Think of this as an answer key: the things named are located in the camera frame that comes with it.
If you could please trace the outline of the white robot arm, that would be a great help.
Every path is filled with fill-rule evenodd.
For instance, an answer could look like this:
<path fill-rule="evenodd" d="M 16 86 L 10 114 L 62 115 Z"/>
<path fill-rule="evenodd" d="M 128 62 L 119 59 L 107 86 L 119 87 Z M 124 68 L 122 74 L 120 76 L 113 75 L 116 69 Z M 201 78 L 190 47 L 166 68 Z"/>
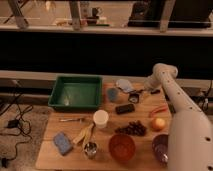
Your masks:
<path fill-rule="evenodd" d="M 157 63 L 147 77 L 148 91 L 162 86 L 172 103 L 168 137 L 168 171 L 213 171 L 213 124 L 175 81 L 178 69 Z"/>

